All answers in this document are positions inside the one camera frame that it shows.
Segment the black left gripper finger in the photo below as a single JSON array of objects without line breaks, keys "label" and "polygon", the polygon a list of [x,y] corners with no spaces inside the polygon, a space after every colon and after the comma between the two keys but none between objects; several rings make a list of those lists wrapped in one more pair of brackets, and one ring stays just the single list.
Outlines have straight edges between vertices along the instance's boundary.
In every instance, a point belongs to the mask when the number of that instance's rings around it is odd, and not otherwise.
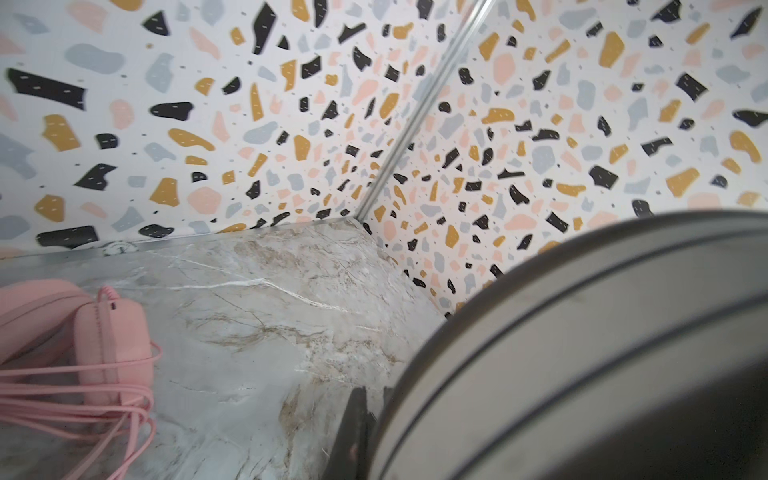
[{"label": "black left gripper finger", "polygon": [[367,391],[356,387],[349,395],[322,480],[366,478],[368,430]]}]

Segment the white black headphones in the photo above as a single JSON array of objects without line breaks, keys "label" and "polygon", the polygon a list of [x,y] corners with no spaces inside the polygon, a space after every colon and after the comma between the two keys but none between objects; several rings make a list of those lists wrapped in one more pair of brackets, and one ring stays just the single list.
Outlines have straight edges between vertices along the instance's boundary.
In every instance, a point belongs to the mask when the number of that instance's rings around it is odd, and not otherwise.
[{"label": "white black headphones", "polygon": [[617,223],[497,279],[397,382],[372,479],[763,479],[767,217]]}]

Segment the pink headphones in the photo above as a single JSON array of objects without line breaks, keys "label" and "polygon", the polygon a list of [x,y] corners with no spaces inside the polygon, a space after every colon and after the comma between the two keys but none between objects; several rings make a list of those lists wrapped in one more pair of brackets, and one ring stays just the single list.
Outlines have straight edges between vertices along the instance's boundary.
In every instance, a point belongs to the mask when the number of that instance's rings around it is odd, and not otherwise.
[{"label": "pink headphones", "polygon": [[89,406],[149,406],[154,345],[143,307],[60,279],[1,289],[1,380],[74,374]]}]

